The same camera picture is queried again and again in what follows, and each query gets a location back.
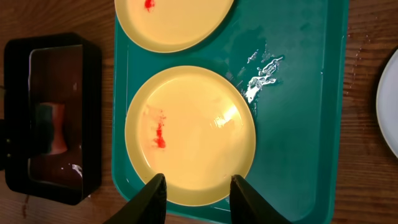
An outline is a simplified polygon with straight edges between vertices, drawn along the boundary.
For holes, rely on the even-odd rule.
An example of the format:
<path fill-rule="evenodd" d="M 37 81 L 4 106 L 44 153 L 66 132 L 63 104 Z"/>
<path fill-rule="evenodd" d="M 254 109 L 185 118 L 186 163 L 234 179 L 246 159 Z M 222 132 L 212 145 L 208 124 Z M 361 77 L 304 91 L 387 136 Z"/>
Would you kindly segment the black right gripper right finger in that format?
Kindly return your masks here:
<path fill-rule="evenodd" d="M 290 224 L 240 175 L 231 177 L 229 205 L 232 224 Z"/>

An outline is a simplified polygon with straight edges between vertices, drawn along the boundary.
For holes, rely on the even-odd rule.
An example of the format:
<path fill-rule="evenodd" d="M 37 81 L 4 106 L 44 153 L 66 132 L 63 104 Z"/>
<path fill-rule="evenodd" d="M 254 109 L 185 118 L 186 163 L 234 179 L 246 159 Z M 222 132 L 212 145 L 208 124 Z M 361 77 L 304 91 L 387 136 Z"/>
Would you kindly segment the orange and green sponge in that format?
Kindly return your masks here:
<path fill-rule="evenodd" d="M 63 136 L 65 105 L 40 103 L 36 106 L 35 141 L 41 154 L 61 154 L 67 151 Z"/>

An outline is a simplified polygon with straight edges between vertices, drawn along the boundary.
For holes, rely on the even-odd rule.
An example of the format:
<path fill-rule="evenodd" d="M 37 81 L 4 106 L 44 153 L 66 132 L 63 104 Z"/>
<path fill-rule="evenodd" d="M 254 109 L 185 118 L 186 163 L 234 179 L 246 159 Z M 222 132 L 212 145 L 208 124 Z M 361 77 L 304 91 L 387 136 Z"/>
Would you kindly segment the light blue plate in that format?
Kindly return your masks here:
<path fill-rule="evenodd" d="M 397 157 L 397 50 L 386 63 L 379 80 L 376 114 L 383 138 Z"/>

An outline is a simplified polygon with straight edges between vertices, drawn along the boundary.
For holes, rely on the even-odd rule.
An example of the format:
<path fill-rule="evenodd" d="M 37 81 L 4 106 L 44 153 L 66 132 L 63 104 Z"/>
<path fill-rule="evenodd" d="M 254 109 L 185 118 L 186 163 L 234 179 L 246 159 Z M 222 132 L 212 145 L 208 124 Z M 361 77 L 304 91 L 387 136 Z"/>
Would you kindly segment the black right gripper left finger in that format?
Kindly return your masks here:
<path fill-rule="evenodd" d="M 120 211 L 104 224 L 164 224 L 167 184 L 163 174 L 156 174 Z"/>

